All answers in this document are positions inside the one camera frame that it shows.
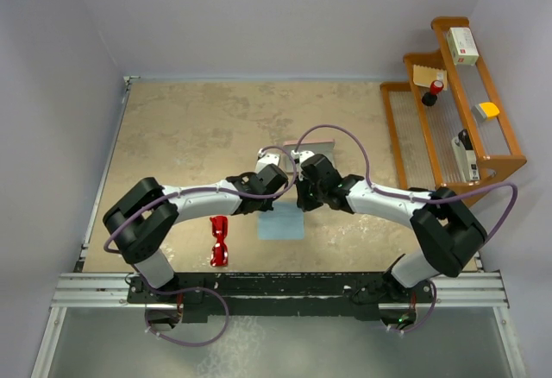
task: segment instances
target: wooden rack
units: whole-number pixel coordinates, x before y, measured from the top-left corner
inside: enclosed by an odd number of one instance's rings
[[[416,112],[419,118],[419,122],[422,128],[423,138],[427,148],[427,154],[430,161],[431,172],[433,173],[433,180],[435,181],[435,188],[439,186],[448,186],[456,193],[463,193],[472,191],[480,186],[487,186],[496,182],[500,182],[508,178],[515,173],[527,160],[525,159],[518,140],[511,128],[510,121],[506,115],[504,106],[500,101],[499,94],[494,87],[491,79],[491,75],[486,68],[483,57],[477,60],[476,67],[479,71],[479,75],[483,85],[485,86],[488,100],[493,102],[500,110],[498,116],[498,123],[502,134],[505,138],[505,142],[510,151],[510,154],[491,155],[488,154],[484,148],[484,145],[480,138],[480,131],[474,121],[470,110],[469,99],[465,89],[462,87],[462,82],[456,66],[453,62],[452,55],[449,51],[449,45],[446,41],[445,34],[451,27],[469,27],[469,20],[466,17],[437,17],[431,23],[431,27],[436,33],[437,40],[439,42],[439,49],[432,53],[410,53],[406,54],[403,61],[406,65],[408,72],[408,82],[385,82],[381,84],[380,89],[384,104],[386,107],[387,122],[389,124],[389,133],[392,141],[392,151],[395,158],[395,164],[397,168],[399,186],[403,189],[409,187],[407,182],[407,174],[405,171],[405,164],[401,154],[401,148],[398,138],[397,127],[395,125],[395,119],[393,117],[392,103],[390,94],[392,92],[411,92],[416,104]],[[439,157],[437,155],[436,144],[434,141],[435,136],[432,135],[430,122],[428,121],[426,108],[422,104],[422,93],[417,85],[414,84],[413,70],[414,65],[434,67],[438,69],[444,69],[448,75],[448,85],[454,97],[455,106],[458,111],[458,115],[461,120],[461,125],[467,130],[471,142],[474,146],[474,151],[477,157],[477,164],[480,169],[480,181],[475,182],[461,182],[459,180],[447,180],[443,177],[442,167],[440,165]],[[474,204],[481,196],[475,196],[467,199],[465,202],[468,205]]]

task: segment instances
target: floor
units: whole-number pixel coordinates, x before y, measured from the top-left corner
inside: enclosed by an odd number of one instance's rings
[[[297,139],[319,123],[351,130],[367,149],[373,180],[398,185],[379,83],[133,84],[84,271],[129,271],[121,256],[103,252],[108,232],[101,218],[140,179],[212,184],[252,171],[259,148]],[[364,174],[361,153],[345,135],[322,129],[313,137],[336,139],[341,174]],[[285,195],[289,201],[295,197],[294,190]],[[173,227],[161,247],[176,271],[381,271],[418,248],[405,227],[327,207],[304,215],[303,240],[259,240],[257,219],[230,218],[226,268],[209,264],[214,239],[207,217]]]

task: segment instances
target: gray wall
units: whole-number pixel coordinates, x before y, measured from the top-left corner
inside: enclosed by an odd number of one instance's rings
[[[0,0],[1,376],[29,376],[122,100],[83,0]]]
[[[528,158],[512,178],[520,188],[517,205],[482,256],[486,268],[499,268],[504,275],[532,376],[550,376],[552,0],[480,0],[471,23]],[[487,226],[504,209],[505,195],[493,195],[479,204],[479,216]]]
[[[125,74],[404,77],[435,16],[477,0],[85,0]]]

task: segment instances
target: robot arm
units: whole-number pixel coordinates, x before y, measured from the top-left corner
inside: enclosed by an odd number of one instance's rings
[[[301,168],[296,181],[301,210],[329,205],[333,210],[381,217],[414,230],[421,249],[399,258],[384,274],[392,289],[405,290],[437,274],[457,276],[485,241],[485,230],[460,201],[438,206],[392,197],[454,196],[447,188],[414,193],[382,187],[391,196],[382,195],[361,176],[342,177],[324,155],[303,152],[297,161]],[[256,169],[257,173],[228,177],[210,186],[161,186],[154,178],[145,178],[105,214],[103,223],[112,234],[142,206],[167,194],[181,193],[160,201],[149,216],[138,217],[115,238],[125,262],[135,266],[152,287],[175,290],[178,280],[160,250],[168,231],[174,224],[198,217],[270,211],[275,198],[244,198],[241,194],[275,194],[287,183],[287,176],[274,164]]]

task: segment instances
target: yellow sponge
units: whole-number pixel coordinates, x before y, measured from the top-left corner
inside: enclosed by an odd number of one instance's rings
[[[479,122],[486,122],[497,117],[500,110],[493,102],[484,102],[482,104],[476,104],[472,108],[472,113]]]

